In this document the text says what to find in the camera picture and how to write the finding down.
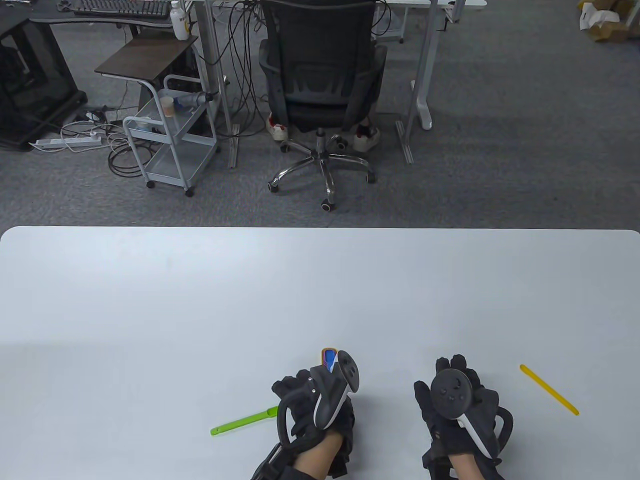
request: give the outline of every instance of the hand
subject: hand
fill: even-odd
[[[287,376],[282,380],[278,380],[273,384],[271,390],[280,399],[285,397],[293,390],[303,388],[310,378],[309,370],[301,370],[295,377]],[[311,396],[301,399],[299,402],[291,406],[291,415],[296,423],[291,429],[291,434],[294,436],[304,435],[307,429],[316,430],[313,425],[313,412],[315,403]],[[347,399],[342,404],[342,408],[336,415],[335,420],[328,428],[329,432],[339,434],[341,445],[338,448],[337,454],[331,462],[328,469],[329,475],[336,478],[346,473],[346,463],[349,461],[349,454],[353,448],[353,425],[355,424],[355,416],[353,414],[353,405],[351,399]]]
[[[460,370],[464,373],[471,381],[471,386],[474,391],[483,387],[482,384],[480,384],[480,379],[475,370],[467,368],[467,361],[464,356],[454,355],[451,363],[449,363],[446,358],[439,358],[436,361],[436,373],[448,368]],[[415,391],[415,399],[422,411],[422,420],[424,420],[429,427],[432,439],[434,441],[440,441],[444,454],[475,454],[479,452],[476,444],[465,428],[461,428],[456,420],[448,420],[436,412],[431,401],[429,387],[427,387],[423,381],[415,382],[413,389]]]
[[[311,374],[309,373],[309,370],[300,370],[295,377],[286,376],[282,380],[275,382],[271,386],[271,391],[275,393],[280,400],[282,400],[293,390],[298,390],[299,388],[304,387],[310,377]],[[313,404],[311,397],[301,399],[295,405],[291,406],[291,416],[293,417],[293,421],[298,423],[298,421],[303,417],[313,414],[314,408],[315,405]]]
[[[282,380],[278,380],[271,387],[271,391],[275,393],[280,399],[283,399],[287,394],[293,390],[298,390],[307,385],[310,378],[309,370],[300,370],[295,377],[286,376]],[[309,422],[313,422],[313,412],[316,407],[313,399],[305,397],[299,402],[291,406],[291,416],[296,423],[291,429],[292,435],[298,435],[309,425]],[[351,452],[353,444],[353,425],[355,423],[355,416],[353,414],[353,405],[351,399],[347,399],[342,404],[342,408],[336,415],[333,424],[331,424],[329,430],[338,432],[344,438],[341,453],[346,456]]]

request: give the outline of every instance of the black controller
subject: black controller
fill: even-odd
[[[498,457],[513,430],[513,416],[498,406],[498,392],[484,387],[474,391],[463,372],[445,369],[431,382],[431,400],[436,412],[467,429],[485,457]],[[496,417],[503,421],[498,437],[493,431]]]
[[[278,405],[278,437],[285,450],[308,449],[314,439],[297,438],[293,442],[289,440],[287,430],[287,410],[290,405],[303,399],[310,398],[315,404],[314,425],[318,430],[326,430],[335,420],[342,404],[347,399],[347,394],[357,392],[360,386],[360,374],[358,367],[351,355],[340,350],[330,369],[324,365],[318,365],[310,370],[308,382],[298,390],[286,395]]]

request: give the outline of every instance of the person's foot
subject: person's foot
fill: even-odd
[[[358,125],[353,136],[353,150],[366,153],[380,143],[380,129],[371,125]]]
[[[289,133],[284,125],[277,124],[273,120],[273,114],[269,114],[269,118],[266,120],[267,131],[271,134],[271,137],[275,141],[285,141],[289,139]]]

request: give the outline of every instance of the paper cup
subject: paper cup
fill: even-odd
[[[162,97],[160,99],[160,105],[162,105],[164,116],[175,115],[175,108],[173,106],[173,97]]]

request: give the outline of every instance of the white power strip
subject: white power strip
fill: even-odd
[[[102,145],[102,137],[93,134],[90,137],[80,136],[78,138],[67,138],[65,140],[61,138],[40,139],[34,143],[34,145],[38,148],[63,148],[67,145],[71,148],[99,147]]]

